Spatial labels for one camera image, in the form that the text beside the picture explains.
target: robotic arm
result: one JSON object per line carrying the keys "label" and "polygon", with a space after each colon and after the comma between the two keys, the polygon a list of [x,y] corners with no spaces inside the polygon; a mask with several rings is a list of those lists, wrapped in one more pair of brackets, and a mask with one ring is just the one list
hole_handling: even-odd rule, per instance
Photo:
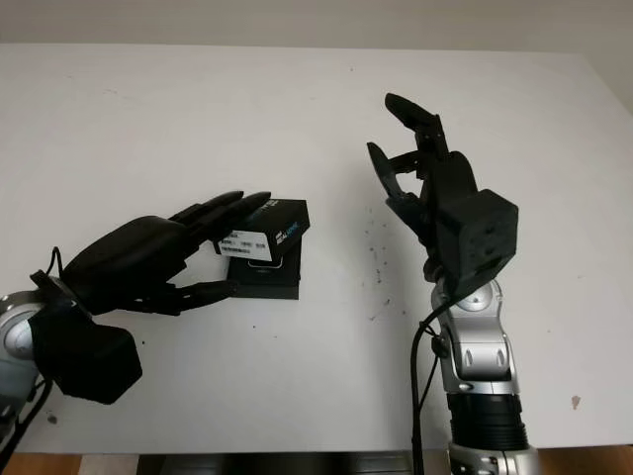
{"label": "robotic arm", "polygon": [[[65,268],[59,250],[47,272],[31,276],[37,290],[0,299],[0,471],[45,402],[54,382],[63,394],[112,404],[142,375],[133,336],[92,317],[116,309],[177,316],[231,296],[230,281],[176,288],[168,280],[206,239],[222,239],[266,203],[270,193],[240,191],[195,204],[166,220],[130,221],[81,251]],[[49,275],[55,259],[58,277]],[[36,379],[44,389],[23,422]]]}
{"label": "robotic arm", "polygon": [[[417,345],[424,333],[431,333],[452,415],[452,473],[538,474],[538,455],[521,421],[516,369],[500,324],[501,291],[495,281],[516,252],[518,209],[491,190],[478,191],[466,157],[448,150],[439,116],[395,94],[388,94],[385,104],[415,132],[417,150],[388,159],[368,143],[369,153],[387,191],[387,205],[426,248],[424,277],[435,283],[435,310],[420,323],[411,351],[413,473],[424,473]],[[398,183],[396,175],[409,172],[423,180],[419,197]],[[435,318],[439,334],[430,328]]]}

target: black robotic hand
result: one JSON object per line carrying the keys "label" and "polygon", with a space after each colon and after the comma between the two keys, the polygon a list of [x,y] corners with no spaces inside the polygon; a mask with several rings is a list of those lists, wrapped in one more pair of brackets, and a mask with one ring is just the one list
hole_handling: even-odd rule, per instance
{"label": "black robotic hand", "polygon": [[132,335],[95,324],[93,315],[116,309],[179,315],[230,297],[230,281],[176,288],[167,281],[207,240],[222,239],[270,198],[241,191],[193,205],[170,219],[137,218],[81,251],[58,278],[41,270],[42,309],[29,318],[33,357],[43,377],[64,394],[112,404],[140,378]]}
{"label": "black robotic hand", "polygon": [[[518,208],[491,190],[477,190],[466,157],[448,150],[439,116],[395,94],[387,94],[385,105],[415,132],[417,143],[417,150],[391,159],[367,144],[387,205],[426,247],[425,279],[443,278],[451,296],[465,297],[516,253]],[[403,191],[396,178],[413,171],[423,180],[419,197]]]}

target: black cable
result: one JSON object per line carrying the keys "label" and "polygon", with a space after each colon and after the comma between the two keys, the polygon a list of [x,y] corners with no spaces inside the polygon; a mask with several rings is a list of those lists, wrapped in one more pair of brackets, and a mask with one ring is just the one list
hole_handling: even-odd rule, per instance
{"label": "black cable", "polygon": [[7,444],[2,448],[2,451],[0,451],[0,473],[2,473],[5,468],[7,468],[7,464],[9,463],[9,460],[11,459],[13,452],[15,451],[16,447],[20,443],[20,440],[22,440],[22,437],[27,431],[27,428],[29,428],[29,426],[33,422],[33,419],[36,417],[38,412],[44,406],[46,399],[48,399],[48,395],[50,395],[51,390],[52,390],[52,381],[45,380],[44,388],[42,389],[42,393],[40,394],[40,397],[38,398],[36,403],[33,405],[33,408],[29,411],[29,414],[26,416],[24,421],[20,422],[16,420],[16,425],[13,430],[13,433],[11,434],[11,438],[9,439]]}
{"label": "black cable", "polygon": [[61,265],[61,252],[59,252],[59,247],[57,246],[52,249],[52,253],[50,254],[50,264],[46,270],[46,275],[49,275],[52,271],[55,261],[57,261],[57,275],[61,277],[61,269],[63,266]]}
{"label": "black cable", "polygon": [[422,393],[422,397],[419,400],[419,406],[417,408],[417,413],[422,413],[422,406],[424,406],[424,400],[426,400],[426,395],[428,394],[428,390],[431,387],[431,382],[433,381],[433,376],[435,375],[435,369],[437,368],[437,362],[439,361],[439,356],[435,355],[435,359],[433,360],[433,366],[431,366],[431,372],[428,374],[428,378],[426,378],[426,386],[424,386],[424,392]]}
{"label": "black cable", "polygon": [[453,305],[459,302],[461,299],[453,299],[452,301],[445,302],[437,307],[433,312],[429,314],[422,322],[419,323],[417,332],[413,337],[413,343],[411,345],[410,356],[410,373],[411,373],[411,400],[413,405],[413,434],[411,436],[412,444],[412,457],[413,457],[413,475],[424,475],[424,458],[422,455],[422,427],[420,423],[419,414],[419,395],[417,389],[417,348],[419,347],[419,341],[422,335],[427,329],[430,329],[430,324]]}

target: white wall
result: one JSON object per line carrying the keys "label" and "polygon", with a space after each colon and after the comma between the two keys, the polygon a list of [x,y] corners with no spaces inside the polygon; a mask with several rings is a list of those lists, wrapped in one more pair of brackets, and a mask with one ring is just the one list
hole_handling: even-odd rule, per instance
{"label": "white wall", "polygon": [[0,0],[0,42],[582,52],[633,111],[631,0]]}

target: product box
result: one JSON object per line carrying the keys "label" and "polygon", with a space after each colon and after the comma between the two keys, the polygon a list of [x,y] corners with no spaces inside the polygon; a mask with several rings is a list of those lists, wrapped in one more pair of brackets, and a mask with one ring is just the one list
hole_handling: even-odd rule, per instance
{"label": "product box", "polygon": [[234,297],[298,300],[301,240],[275,262],[232,257],[226,278],[239,282]]}
{"label": "product box", "polygon": [[306,200],[270,199],[214,248],[220,255],[276,262],[309,227]]}

